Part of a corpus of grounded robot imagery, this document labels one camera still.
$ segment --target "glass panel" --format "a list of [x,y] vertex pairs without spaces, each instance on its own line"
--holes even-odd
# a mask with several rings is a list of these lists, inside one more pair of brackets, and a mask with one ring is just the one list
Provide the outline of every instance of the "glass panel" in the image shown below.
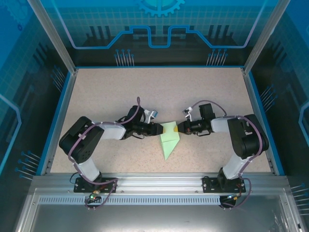
[[106,205],[90,212],[83,205],[39,205],[31,231],[102,231],[102,228],[123,232],[290,231],[279,198],[272,196],[251,196],[241,208],[231,211],[218,205]]
[[77,66],[244,65],[277,0],[42,1]]
[[0,224],[13,231],[68,70],[27,1],[1,1],[0,25]]
[[[309,2],[291,1],[252,73],[292,187],[309,185]],[[297,199],[308,198],[299,187]],[[300,201],[300,209],[308,209]]]

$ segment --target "yellow paper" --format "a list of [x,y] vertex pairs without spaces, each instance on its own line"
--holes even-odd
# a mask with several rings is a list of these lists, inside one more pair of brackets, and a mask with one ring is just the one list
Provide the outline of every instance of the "yellow paper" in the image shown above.
[[161,124],[164,128],[164,133],[161,134],[161,144],[163,148],[164,158],[168,159],[175,146],[179,142],[179,134],[174,131],[176,127],[176,122],[169,122]]

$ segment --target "speckled tabletop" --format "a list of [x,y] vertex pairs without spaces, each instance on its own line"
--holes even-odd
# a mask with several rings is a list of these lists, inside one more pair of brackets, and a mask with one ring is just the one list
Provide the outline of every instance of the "speckled tabletop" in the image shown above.
[[[81,116],[93,121],[118,120],[136,104],[137,96],[143,108],[159,112],[154,122],[161,123],[184,121],[182,110],[202,99],[219,103],[228,115],[253,112],[240,68],[80,69],[61,136]],[[216,116],[223,115],[215,105],[213,110]],[[193,118],[200,118],[198,108]],[[197,173],[218,172],[231,157],[228,133],[180,137],[167,161],[160,136],[103,140],[92,158],[103,173]],[[270,172],[265,154],[257,157],[246,171]],[[51,172],[75,172],[59,147]]]

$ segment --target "black cable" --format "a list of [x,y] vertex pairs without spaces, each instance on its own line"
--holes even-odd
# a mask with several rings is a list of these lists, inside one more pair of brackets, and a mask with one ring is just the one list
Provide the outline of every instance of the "black cable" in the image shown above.
[[233,203],[236,205],[237,200],[234,200],[233,198],[231,199],[225,199],[225,202],[222,202],[219,207],[221,208],[233,208]]
[[[221,205],[219,205],[221,208],[234,208],[236,207],[237,200],[241,197],[241,185],[237,185],[237,188],[239,189],[239,196],[237,196],[237,199],[234,200],[233,198],[227,200],[226,202],[222,202]],[[235,205],[230,204],[230,201],[235,201]]]
[[229,204],[229,203],[222,203],[220,206],[223,206],[223,204],[225,205],[225,206],[223,206],[223,208],[235,208],[235,207],[237,207],[238,205],[240,205],[240,204],[242,204],[244,201],[246,200],[246,198],[244,198],[240,203],[238,203],[238,204],[236,204],[235,203],[235,205],[232,205],[232,204]]
[[71,182],[71,180],[72,180],[73,176],[75,176],[76,174],[78,174],[78,172],[75,172],[75,173],[73,173],[73,174],[71,175],[70,180],[69,180],[69,182],[70,182],[71,184],[75,184],[75,183]]
[[144,118],[143,122],[145,122],[145,121],[146,121],[146,114],[145,114],[145,111],[143,111],[143,118]]
[[142,135],[143,137],[138,137],[138,136],[136,136],[136,135],[132,135],[134,138],[137,138],[137,139],[144,139],[145,138],[145,135]]
[[123,122],[123,119],[125,119],[126,116],[123,116],[121,119],[119,119],[117,122]]

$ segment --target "silver frame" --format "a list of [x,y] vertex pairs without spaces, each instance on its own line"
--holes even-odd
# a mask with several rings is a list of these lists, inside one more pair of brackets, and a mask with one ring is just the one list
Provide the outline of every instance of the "silver frame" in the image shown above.
[[[218,196],[216,194],[205,194],[202,191],[201,178],[204,176],[215,177],[214,173],[187,173],[187,174],[105,174],[105,177],[118,177],[118,187],[113,196],[183,196],[193,198],[196,196]],[[73,193],[74,187],[68,179],[70,174],[51,174],[35,176],[33,178],[24,209],[22,211],[16,232],[27,232],[31,230],[35,215],[40,204],[41,197],[76,197],[86,196],[83,193]],[[279,196],[283,212],[286,215],[289,229],[298,232],[297,208],[293,204],[293,196],[285,176],[274,176],[271,174],[246,174],[251,179],[253,196]]]
[[266,45],[268,39],[270,38],[273,30],[281,19],[283,13],[285,12],[286,7],[289,5],[290,0],[278,0],[278,3],[273,10],[271,16],[269,17],[259,39],[257,40],[254,48],[252,49],[245,65],[245,74],[248,74],[255,64],[257,58],[261,54],[264,46]]
[[32,7],[35,15],[37,16],[38,20],[43,26],[46,34],[48,35],[49,39],[53,43],[54,47],[56,48],[65,66],[67,67],[70,73],[74,74],[76,67],[65,45],[63,44],[55,26],[53,25],[52,20],[50,19],[45,8],[43,7],[41,1],[40,0],[28,0],[28,3]]
[[[28,0],[34,13],[38,17],[47,35],[51,39],[61,59],[65,63],[69,72],[74,74],[69,82],[68,89],[65,93],[63,104],[60,110],[59,118],[56,122],[55,132],[53,134],[50,146],[47,152],[47,157],[44,163],[44,169],[41,174],[45,174],[45,170],[50,167],[55,155],[55,149],[60,137],[61,128],[64,122],[65,114],[69,105],[70,96],[73,91],[74,82],[76,79],[76,68],[71,60],[59,34],[57,33],[51,19],[39,0]],[[273,29],[280,20],[290,0],[279,0],[271,17],[269,18],[260,38],[254,46],[248,60],[244,66],[244,80],[251,99],[253,110],[262,123],[260,109],[257,105],[256,96],[254,95],[252,84],[249,79],[249,71],[256,62],[267,40],[272,34]],[[274,160],[272,149],[267,152],[267,157]],[[276,163],[272,162],[274,166],[274,173],[278,173]],[[34,222],[35,214],[37,212],[40,197],[43,196],[76,196],[83,195],[80,193],[73,193],[73,185],[68,182],[71,174],[47,174],[44,176],[35,176],[32,180],[28,196],[25,201],[23,211],[21,213],[19,222],[16,227],[16,232],[30,231],[32,223]],[[202,192],[201,178],[204,176],[213,176],[215,173],[188,173],[188,174],[104,174],[105,177],[118,177],[117,191],[113,196],[124,195],[185,195],[193,197],[197,195],[205,195]],[[283,211],[287,217],[287,222],[290,231],[299,231],[298,224],[303,230],[306,230],[300,220],[300,215],[297,206],[293,199],[289,183],[285,176],[275,176],[272,173],[246,173],[246,177],[250,178],[253,185],[252,195],[276,195],[280,196]]]

